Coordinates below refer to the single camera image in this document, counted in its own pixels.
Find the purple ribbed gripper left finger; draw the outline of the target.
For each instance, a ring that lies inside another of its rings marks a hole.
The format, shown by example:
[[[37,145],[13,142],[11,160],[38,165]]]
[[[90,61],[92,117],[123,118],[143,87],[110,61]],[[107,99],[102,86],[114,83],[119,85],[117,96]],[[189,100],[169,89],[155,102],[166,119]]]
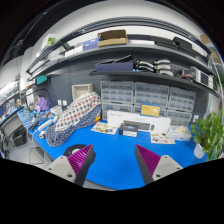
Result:
[[[46,168],[46,171],[82,186],[95,156],[93,145],[88,145],[69,156],[59,156]]]

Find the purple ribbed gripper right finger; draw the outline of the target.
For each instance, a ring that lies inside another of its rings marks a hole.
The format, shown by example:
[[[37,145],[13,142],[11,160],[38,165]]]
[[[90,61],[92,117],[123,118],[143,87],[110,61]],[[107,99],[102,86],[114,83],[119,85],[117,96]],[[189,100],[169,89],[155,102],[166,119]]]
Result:
[[[140,145],[135,145],[134,154],[145,184],[150,184],[182,169],[170,156],[159,156]]]

